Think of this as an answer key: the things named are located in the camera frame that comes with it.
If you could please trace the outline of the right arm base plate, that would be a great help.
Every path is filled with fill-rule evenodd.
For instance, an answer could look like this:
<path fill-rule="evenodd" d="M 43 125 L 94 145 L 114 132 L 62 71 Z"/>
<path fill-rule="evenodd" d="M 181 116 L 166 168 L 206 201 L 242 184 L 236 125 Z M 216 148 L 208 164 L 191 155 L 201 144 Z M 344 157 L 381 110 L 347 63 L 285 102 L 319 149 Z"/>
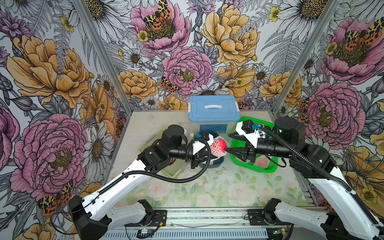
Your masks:
<path fill-rule="evenodd" d="M 248 209 L 244 220 L 251 226 L 290 226 L 290 223 L 280 221 L 273 212 L 265 212 L 263 209 Z"/>

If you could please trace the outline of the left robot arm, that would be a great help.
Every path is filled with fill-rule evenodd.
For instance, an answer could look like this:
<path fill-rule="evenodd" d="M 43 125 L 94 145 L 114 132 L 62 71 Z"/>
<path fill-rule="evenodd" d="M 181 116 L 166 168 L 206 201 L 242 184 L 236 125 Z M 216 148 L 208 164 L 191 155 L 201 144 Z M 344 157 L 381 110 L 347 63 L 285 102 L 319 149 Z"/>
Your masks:
<path fill-rule="evenodd" d="M 211 162 L 211 144 L 214 135 L 200 132 L 190 142 L 184 128 L 170 125 L 160 139 L 145 148 L 120 175 L 99 190 L 85 197 L 75 196 L 69 204 L 77 235 L 82 240 L 99 240 L 113 226 L 119 223 L 118 214 L 111 210 L 125 195 L 152 177 L 164 182 L 183 184 L 198 179 Z M 174 160 L 184 160 L 192 168 L 204 162 L 204 167 L 195 175 L 184 179 L 172 179 L 159 175 L 159 171 L 170 166 Z"/>

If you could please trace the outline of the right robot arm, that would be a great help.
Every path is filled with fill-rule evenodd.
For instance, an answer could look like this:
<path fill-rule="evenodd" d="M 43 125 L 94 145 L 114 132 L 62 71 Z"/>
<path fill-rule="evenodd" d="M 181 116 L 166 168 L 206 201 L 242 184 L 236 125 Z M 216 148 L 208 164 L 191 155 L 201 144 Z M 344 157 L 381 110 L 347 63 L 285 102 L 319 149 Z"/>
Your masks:
<path fill-rule="evenodd" d="M 269 225 L 279 222 L 300 226 L 328 240 L 377 240 L 384 225 L 345 180 L 331 154 L 323 147 L 305 141 L 305 125 L 293 118 L 278 118 L 272 128 L 252 120 L 237 123 L 231 139 L 244 143 L 226 151 L 242 162 L 256 161 L 257 156 L 271 160 L 288 160 L 322 193 L 333 208 L 331 213 L 318 213 L 291 206 L 272 198 L 259 216 Z"/>

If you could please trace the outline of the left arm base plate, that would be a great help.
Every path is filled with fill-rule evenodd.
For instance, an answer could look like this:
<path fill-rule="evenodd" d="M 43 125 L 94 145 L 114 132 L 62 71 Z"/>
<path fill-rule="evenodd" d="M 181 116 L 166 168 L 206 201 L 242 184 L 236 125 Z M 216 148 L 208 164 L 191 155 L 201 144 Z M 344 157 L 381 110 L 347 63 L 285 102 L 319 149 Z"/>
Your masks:
<path fill-rule="evenodd" d="M 138 223 L 125 224 L 125 227 L 157 227 L 160 223 L 166 224 L 168 211 L 165 209 L 154 210 L 146 214 Z"/>

